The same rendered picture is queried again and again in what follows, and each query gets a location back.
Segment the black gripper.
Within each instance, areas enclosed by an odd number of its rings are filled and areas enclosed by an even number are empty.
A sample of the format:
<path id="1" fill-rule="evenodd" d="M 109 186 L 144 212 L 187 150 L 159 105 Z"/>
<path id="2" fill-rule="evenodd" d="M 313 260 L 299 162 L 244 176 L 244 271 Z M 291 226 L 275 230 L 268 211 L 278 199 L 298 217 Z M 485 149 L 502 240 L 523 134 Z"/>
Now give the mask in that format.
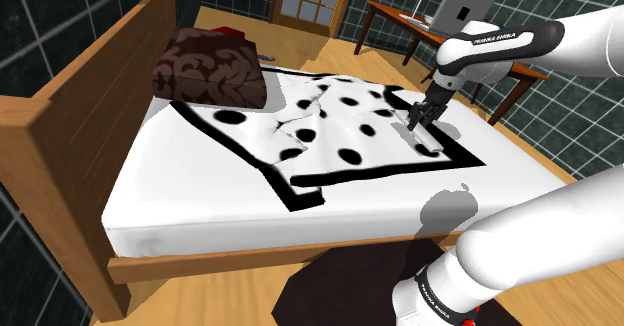
<path id="1" fill-rule="evenodd" d="M 447 109 L 447 104 L 454 94 L 454 90 L 446 89 L 433 81 L 425 93 L 424 103 L 415 102 L 410 108 L 408 130 L 412 131 L 421 119 L 423 127 L 437 120 Z"/>

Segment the white elongated bar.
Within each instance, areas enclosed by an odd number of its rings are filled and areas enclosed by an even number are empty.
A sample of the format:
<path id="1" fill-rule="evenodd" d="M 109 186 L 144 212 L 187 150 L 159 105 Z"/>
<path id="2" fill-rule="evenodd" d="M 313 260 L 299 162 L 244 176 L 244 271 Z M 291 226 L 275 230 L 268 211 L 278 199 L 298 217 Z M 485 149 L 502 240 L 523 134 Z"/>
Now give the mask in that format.
<path id="1" fill-rule="evenodd" d="M 396 110 L 396 117 L 403 124 L 411 138 L 431 153 L 439 153 L 444 147 L 418 121 L 412 122 L 406 110 Z"/>

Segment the white blanket with black dots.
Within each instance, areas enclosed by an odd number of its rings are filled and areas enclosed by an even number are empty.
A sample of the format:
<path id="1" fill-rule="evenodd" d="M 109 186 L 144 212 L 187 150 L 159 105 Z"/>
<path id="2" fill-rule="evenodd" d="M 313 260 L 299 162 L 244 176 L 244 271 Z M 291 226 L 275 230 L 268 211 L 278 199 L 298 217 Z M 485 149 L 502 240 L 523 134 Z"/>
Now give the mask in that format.
<path id="1" fill-rule="evenodd" d="M 398 87 L 357 77 L 264 68 L 284 105 L 275 111 L 172 107 L 204 135 L 259 170 L 289 211 L 324 204 L 326 186 L 400 174 L 480 167 L 437 126 L 428 149 L 403 123 L 410 105 Z"/>

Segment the wooden desk with laptop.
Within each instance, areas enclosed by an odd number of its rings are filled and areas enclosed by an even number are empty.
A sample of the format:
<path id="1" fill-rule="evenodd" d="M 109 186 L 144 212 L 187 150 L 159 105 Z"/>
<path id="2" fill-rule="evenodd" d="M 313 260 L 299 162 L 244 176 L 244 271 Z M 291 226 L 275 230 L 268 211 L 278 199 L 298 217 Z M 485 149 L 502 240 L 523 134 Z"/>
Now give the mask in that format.
<path id="1" fill-rule="evenodd" d="M 403 11 L 386 6 L 384 4 L 367 0 L 368 13 L 365 18 L 363 28 L 359 34 L 359 39 L 356 43 L 354 54 L 358 55 L 362 45 L 365 42 L 366 36 L 370 30 L 372 22 L 376 16 L 381 16 L 387 21 L 393 23 L 395 26 L 400 27 L 404 31 L 410 33 L 413 37 L 411 45 L 409 46 L 404 60 L 403 66 L 406 66 L 411 59 L 412 54 L 416 51 L 420 42 L 427 43 L 433 47 L 441 46 L 445 38 L 436 35 L 431 32 L 427 32 L 411 23 L 409 23 L 404 17 L 401 17 Z M 549 80 L 549 77 L 528 68 L 525 65 L 515 62 L 511 69 L 508 71 L 507 76 L 518 80 L 516 86 L 505 97 L 502 103 L 490 116 L 488 123 L 495 125 L 511 108 L 512 106 L 530 89 L 530 87 L 538 80 Z"/>

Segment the wooden door with glass panes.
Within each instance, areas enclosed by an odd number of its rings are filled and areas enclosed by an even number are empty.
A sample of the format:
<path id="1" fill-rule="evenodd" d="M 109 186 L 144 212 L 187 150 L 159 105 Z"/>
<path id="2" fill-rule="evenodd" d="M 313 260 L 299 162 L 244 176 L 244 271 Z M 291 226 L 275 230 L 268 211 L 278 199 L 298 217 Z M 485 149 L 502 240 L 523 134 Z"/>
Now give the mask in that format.
<path id="1" fill-rule="evenodd" d="M 336 38 L 349 0 L 271 0 L 268 21 Z"/>

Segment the red object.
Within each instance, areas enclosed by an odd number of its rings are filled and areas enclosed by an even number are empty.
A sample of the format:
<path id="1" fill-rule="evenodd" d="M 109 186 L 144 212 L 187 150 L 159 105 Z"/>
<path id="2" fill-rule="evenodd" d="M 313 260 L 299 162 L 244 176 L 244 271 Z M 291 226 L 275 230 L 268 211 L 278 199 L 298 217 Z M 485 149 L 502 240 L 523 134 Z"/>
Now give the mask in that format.
<path id="1" fill-rule="evenodd" d="M 222 33 L 222 34 L 227 34 L 227 35 L 231 35 L 231 36 L 236 36 L 236 37 L 240 37 L 242 39 L 245 39 L 245 33 L 244 32 L 242 32 L 240 30 L 237 30 L 237 29 L 234 29 L 234 28 L 231 28 L 231 27 L 227 27 L 227 26 L 221 26 L 221 27 L 218 27 L 218 28 L 214 28 L 211 31 Z"/>

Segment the brown patterned pillow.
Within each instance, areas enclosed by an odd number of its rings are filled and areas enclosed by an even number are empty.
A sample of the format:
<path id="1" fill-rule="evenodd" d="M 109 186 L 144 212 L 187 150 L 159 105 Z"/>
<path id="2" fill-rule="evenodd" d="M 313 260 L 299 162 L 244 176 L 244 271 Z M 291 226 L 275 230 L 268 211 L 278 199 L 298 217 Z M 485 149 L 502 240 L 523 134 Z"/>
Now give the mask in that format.
<path id="1" fill-rule="evenodd" d="M 267 86 L 256 45 L 242 37 L 176 28 L 153 70 L 156 97 L 198 104 L 262 109 Z"/>

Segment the wooden bed with white mattress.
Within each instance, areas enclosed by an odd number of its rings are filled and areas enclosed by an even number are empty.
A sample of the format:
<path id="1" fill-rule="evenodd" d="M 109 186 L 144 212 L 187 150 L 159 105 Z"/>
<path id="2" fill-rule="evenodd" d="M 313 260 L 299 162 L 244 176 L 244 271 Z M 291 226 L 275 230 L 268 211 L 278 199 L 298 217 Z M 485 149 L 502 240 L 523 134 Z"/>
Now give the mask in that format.
<path id="1" fill-rule="evenodd" d="M 15 25 L 25 25 L 26 13 L 22 4 L 18 4 L 17 0 L 0 0 L 0 38 L 17 38 L 18 33 L 5 33 L 3 31 L 2 26 L 10 26 L 13 23 Z M 45 66 L 44 57 L 36 44 L 29 51 L 25 51 L 21 56 L 18 54 L 17 59 L 9 62 L 7 67 L 0 68 L 0 106 L 2 104 L 7 105 L 9 101 L 30 101 L 27 97 L 33 91 L 38 91 L 41 87 L 43 87 L 47 82 L 51 80 L 49 77 L 49 71 L 47 71 L 47 67 Z M 133 145 L 130 148 L 130 142 L 122 142 L 119 145 L 116 145 L 117 149 L 122 149 L 125 143 L 125 147 L 128 150 L 131 149 L 128 160 L 126 160 L 126 164 L 128 165 L 143 165 L 143 169 L 145 171 L 140 172 L 143 177 L 138 177 L 138 184 L 143 185 L 146 189 L 141 189 L 139 194 L 137 194 L 137 199 L 135 200 L 133 196 L 128 198 L 123 197 L 123 193 L 118 193 L 121 189 L 126 185 L 126 182 L 132 180 L 128 179 L 132 177 L 131 174 L 128 173 L 128 166 L 124 170 L 122 170 L 121 174 L 123 175 L 121 180 L 117 181 L 115 191 L 113 191 L 113 223 L 125 223 L 126 221 L 130 222 L 130 218 L 132 215 L 138 215 L 137 219 L 139 219 L 139 223 L 147 222 L 147 218 L 155 218 L 155 219 L 164 219 L 164 223 L 157 223 L 158 226 L 174 227 L 173 219 L 182 219 L 183 214 L 188 216 L 191 220 L 196 220 L 197 222 L 201 222 L 203 224 L 203 231 L 200 229 L 200 232 L 206 233 L 208 232 L 208 228 L 213 228 L 211 225 L 216 224 L 215 220 L 211 218 L 211 214 L 215 214 L 217 218 L 225 218 L 227 217 L 226 212 L 227 208 L 215 207 L 212 208 L 210 205 L 218 203 L 219 200 L 225 200 L 225 196 L 227 192 L 225 189 L 228 187 L 234 188 L 229 189 L 230 191 L 234 191 L 234 194 L 257 194 L 257 197 L 261 199 L 258 205 L 271 206 L 271 205 L 282 205 L 281 202 L 277 199 L 276 195 L 270 189 L 262 175 L 257 171 L 251 168 L 248 165 L 244 165 L 242 160 L 238 160 L 238 164 L 236 166 L 231 165 L 232 169 L 235 169 L 238 172 L 235 174 L 239 174 L 242 176 L 242 179 L 246 180 L 247 184 L 253 185 L 257 184 L 256 188 L 252 189 L 237 189 L 239 186 L 239 181 L 234 178 L 234 175 L 226 176 L 227 165 L 225 163 L 219 163 L 218 165 L 225 165 L 226 167 L 215 167 L 213 165 L 217 165 L 216 162 L 219 160 L 218 155 L 210 155 L 209 154 L 209 144 L 206 143 L 205 150 L 202 152 L 202 148 L 197 145 L 191 145 L 191 150 L 186 155 L 175 154 L 175 151 L 182 151 L 182 145 L 190 145 L 191 141 L 191 129 L 187 126 L 184 129 L 183 125 L 180 122 L 173 124 L 175 122 L 171 121 L 171 126 L 160 127 L 158 125 L 153 124 L 148 126 L 148 133 L 142 134 L 143 137 L 139 137 L 138 145 Z M 173 139 L 180 139 L 181 141 L 185 141 L 180 143 L 180 145 L 175 145 L 173 143 L 168 143 L 165 140 L 157 139 L 159 135 L 172 135 L 175 130 L 182 130 L 184 132 L 183 135 L 178 136 L 177 138 L 173 137 Z M 468 181 L 467 184 L 476 184 L 476 187 L 470 186 L 471 191 L 473 191 L 476 195 L 477 199 L 484 199 L 479 202 L 481 204 L 495 204 L 494 209 L 503 208 L 503 204 L 511 204 L 515 202 L 520 202 L 520 199 L 529 199 L 528 194 L 542 194 L 547 190 L 556 189 L 564 185 L 564 182 L 569 182 L 570 180 L 559 179 L 555 174 L 551 172 L 551 170 L 546 169 L 542 164 L 538 165 L 537 160 L 530 159 L 529 154 L 525 154 L 524 150 L 521 150 L 516 145 L 512 145 L 512 140 L 503 140 L 503 135 L 494 135 L 495 130 L 485 131 L 484 134 L 487 134 L 485 138 L 482 138 L 483 141 L 494 141 L 494 146 L 500 146 L 500 150 L 503 152 L 509 151 L 507 154 L 512 155 L 510 160 L 516 162 L 521 168 L 512 170 L 511 165 L 514 165 L 511 162 L 502 163 L 498 169 L 492 170 L 492 166 L 490 169 L 483 167 L 473 168 L 472 172 L 483 172 L 483 174 L 478 174 L 475 180 Z M 147 144 L 147 141 L 156 141 L 155 150 L 149 148 L 147 150 L 140 150 L 139 145 L 143 146 Z M 7 180 L 13 180 L 15 182 L 16 175 L 26 176 L 26 172 L 20 172 L 19 170 L 25 170 L 24 165 L 17 165 L 13 173 L 2 172 L 1 165 L 2 161 L 9 160 L 7 155 L 0 153 L 0 183 L 4 184 L 6 187 Z M 491 189 L 492 192 L 484 191 L 486 184 L 504 184 L 503 178 L 501 179 L 491 179 L 496 176 L 502 176 L 505 174 L 507 179 L 510 180 L 508 184 L 500 187 L 498 189 L 498 193 L 495 193 L 497 189 Z M 408 184 L 408 180 L 418 180 L 419 177 L 423 177 L 422 174 L 418 175 L 399 175 L 394 177 L 389 177 L 385 179 L 373 180 L 373 181 L 359 181 L 359 182 L 351 182 L 346 184 L 346 189 L 380 189 L 379 185 L 383 184 L 386 188 L 389 189 L 391 185 L 398 184 L 399 188 L 402 190 L 407 190 L 405 188 Z M 235 209 L 233 210 L 233 217 L 235 219 L 247 219 L 249 217 L 253 217 L 251 226 L 252 228 L 260 228 L 261 223 L 275 223 L 278 219 L 269 219 L 269 213 L 278 214 L 280 210 L 278 210 L 277 206 L 267 207 L 256 209 L 254 207 L 255 204 L 251 204 L 251 199 L 241 199 L 238 202 L 241 204 L 250 204 L 252 205 L 250 208 L 243 209 Z M 381 204 L 377 204 L 378 207 L 370 206 L 366 208 L 351 208 L 348 209 L 346 217 L 349 219 L 354 219 L 356 214 L 365 214 L 366 220 L 359 222 L 359 226 L 355 230 L 355 233 L 349 233 L 350 235 L 344 235 L 345 238 L 377 238 L 377 236 L 381 237 L 382 233 L 404 233 L 405 232 L 415 232 L 414 226 L 406 226 L 400 224 L 400 218 L 409 217 L 412 219 L 412 223 L 416 223 L 415 218 L 418 212 L 416 209 L 409 211 L 407 209 L 389 209 L 386 210 L 390 214 L 387 219 L 384 218 L 385 221 L 379 221 L 377 225 L 374 225 L 374 222 L 371 221 L 373 219 L 382 218 L 383 211 Z M 336 221 L 337 225 L 328 225 L 328 223 L 332 223 L 329 217 L 335 216 L 334 213 L 328 211 L 326 209 L 320 210 L 322 213 L 316 214 L 316 216 L 321 215 L 323 219 L 318 219 L 315 223 L 318 223 L 319 228 L 327 228 L 329 230 L 325 231 L 317 231 L 314 232 L 310 237 L 316 239 L 318 242 L 322 240 L 326 240 L 329 242 L 330 238 L 339 237 L 337 234 L 339 228 L 346 228 L 350 223 L 350 221 L 340 222 Z M 288 216 L 288 211 L 285 208 L 281 208 L 281 216 Z M 9 235 L 13 242 L 17 244 L 17 235 Z M 8 249 L 9 247 L 17 248 L 17 245 L 6 245 L 5 247 Z M 13 263 L 13 265 L 7 265 L 8 267 L 35 267 L 34 265 L 34 245 L 31 245 L 31 250 L 23 250 L 23 254 L 15 255 L 14 258 L 11 257 L 10 260 L 8 255 L 8 250 L 4 251 L 0 249 L 0 263 Z M 7 270 L 9 272 L 16 272 L 18 270 Z M 23 314 L 9 314 L 9 311 L 0 311 L 0 325 L 4 324 L 6 326 L 20 324 L 23 326 L 26 325 L 35 325 L 35 304 L 31 304 L 31 309 L 23 309 Z"/>

